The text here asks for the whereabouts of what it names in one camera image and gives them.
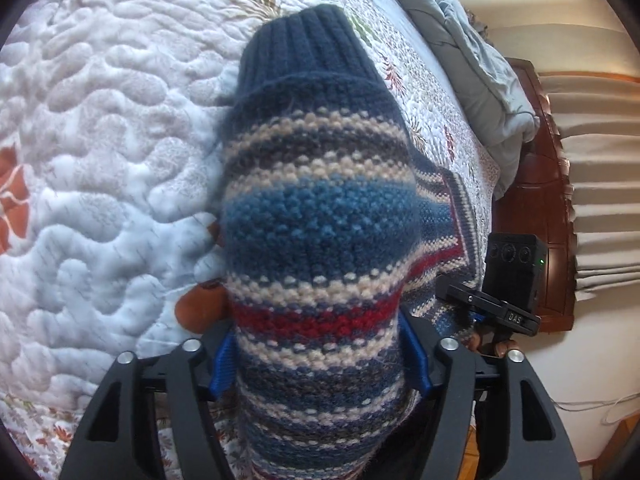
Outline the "person right hand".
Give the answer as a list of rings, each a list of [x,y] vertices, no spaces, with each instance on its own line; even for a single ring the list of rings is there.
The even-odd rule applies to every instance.
[[[496,356],[503,359],[512,350],[520,350],[520,346],[513,339],[505,339],[493,342],[494,333],[487,328],[474,328],[466,341],[465,348],[472,352],[484,354],[485,356]]]

